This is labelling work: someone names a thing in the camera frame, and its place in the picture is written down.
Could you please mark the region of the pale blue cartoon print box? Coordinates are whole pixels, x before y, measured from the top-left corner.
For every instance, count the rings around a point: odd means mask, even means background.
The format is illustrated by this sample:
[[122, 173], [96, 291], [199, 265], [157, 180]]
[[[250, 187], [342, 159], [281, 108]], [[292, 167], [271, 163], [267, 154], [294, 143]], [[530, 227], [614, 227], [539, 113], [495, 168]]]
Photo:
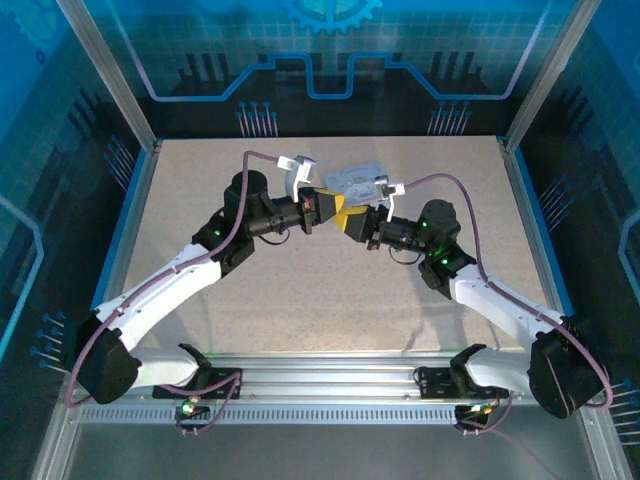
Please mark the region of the pale blue cartoon print box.
[[344, 207], [347, 208], [377, 205], [380, 200], [375, 180], [387, 175], [381, 162], [372, 161], [329, 171], [323, 179], [327, 189], [344, 195]]

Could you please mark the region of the black connector with LEDs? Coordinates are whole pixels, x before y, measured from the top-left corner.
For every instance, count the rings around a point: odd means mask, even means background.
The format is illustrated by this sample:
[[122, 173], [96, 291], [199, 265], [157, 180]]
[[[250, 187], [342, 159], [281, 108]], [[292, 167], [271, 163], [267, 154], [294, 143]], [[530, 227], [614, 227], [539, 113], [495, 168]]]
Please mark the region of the black connector with LEDs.
[[488, 424], [494, 406], [495, 404], [489, 401], [469, 405], [456, 405], [454, 409], [455, 419], [459, 424], [466, 425], [468, 422], [475, 422], [485, 426]]
[[188, 397], [183, 400], [175, 411], [175, 421], [182, 423], [188, 420], [203, 419], [210, 413], [210, 408], [206, 404], [201, 403], [200, 397]]

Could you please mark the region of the aluminium side rail blue edge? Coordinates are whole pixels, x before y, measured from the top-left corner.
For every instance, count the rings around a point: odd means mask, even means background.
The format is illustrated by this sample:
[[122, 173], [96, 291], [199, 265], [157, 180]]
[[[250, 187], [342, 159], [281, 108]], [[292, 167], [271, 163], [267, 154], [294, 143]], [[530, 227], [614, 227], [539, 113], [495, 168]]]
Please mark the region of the aluminium side rail blue edge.
[[162, 143], [162, 140], [156, 141], [152, 150], [142, 150], [138, 156], [98, 279], [91, 309], [117, 297], [123, 291]]

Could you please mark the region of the aluminium mounting rail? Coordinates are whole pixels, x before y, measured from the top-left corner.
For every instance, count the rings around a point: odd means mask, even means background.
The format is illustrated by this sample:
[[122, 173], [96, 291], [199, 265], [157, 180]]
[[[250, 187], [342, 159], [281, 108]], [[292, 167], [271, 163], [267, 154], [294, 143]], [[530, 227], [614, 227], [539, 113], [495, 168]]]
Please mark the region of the aluminium mounting rail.
[[413, 372], [447, 367], [451, 352], [352, 351], [208, 354], [215, 366], [243, 370], [237, 404], [419, 404]]

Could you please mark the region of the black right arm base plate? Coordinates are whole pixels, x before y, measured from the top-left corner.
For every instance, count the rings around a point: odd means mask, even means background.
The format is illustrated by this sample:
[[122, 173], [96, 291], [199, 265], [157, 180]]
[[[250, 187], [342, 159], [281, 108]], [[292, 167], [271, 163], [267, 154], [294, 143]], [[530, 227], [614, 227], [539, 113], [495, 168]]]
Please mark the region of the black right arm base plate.
[[426, 367], [414, 370], [413, 380], [423, 400], [506, 400], [506, 389], [479, 386], [462, 369], [454, 367]]

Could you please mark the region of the aluminium frame post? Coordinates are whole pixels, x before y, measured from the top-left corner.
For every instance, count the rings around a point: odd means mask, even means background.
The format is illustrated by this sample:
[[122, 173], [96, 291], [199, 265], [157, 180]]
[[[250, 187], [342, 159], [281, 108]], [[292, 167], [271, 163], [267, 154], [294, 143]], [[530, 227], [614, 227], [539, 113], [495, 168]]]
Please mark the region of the aluminium frame post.
[[556, 81], [565, 70], [602, 0], [576, 0], [555, 43], [543, 62], [503, 140], [506, 156], [513, 156]]
[[140, 146], [147, 153], [153, 151], [157, 138], [84, 1], [56, 3]]

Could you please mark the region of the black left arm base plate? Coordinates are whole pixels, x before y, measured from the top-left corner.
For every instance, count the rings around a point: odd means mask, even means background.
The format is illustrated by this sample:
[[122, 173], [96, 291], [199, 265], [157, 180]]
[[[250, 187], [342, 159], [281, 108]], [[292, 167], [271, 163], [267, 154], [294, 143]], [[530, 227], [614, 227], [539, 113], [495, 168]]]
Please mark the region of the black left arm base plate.
[[154, 399], [178, 399], [199, 396], [206, 400], [224, 400], [231, 388], [236, 387], [231, 398], [238, 399], [242, 376], [243, 370], [241, 368], [201, 367], [196, 371], [194, 377], [183, 386], [155, 386], [152, 397]]

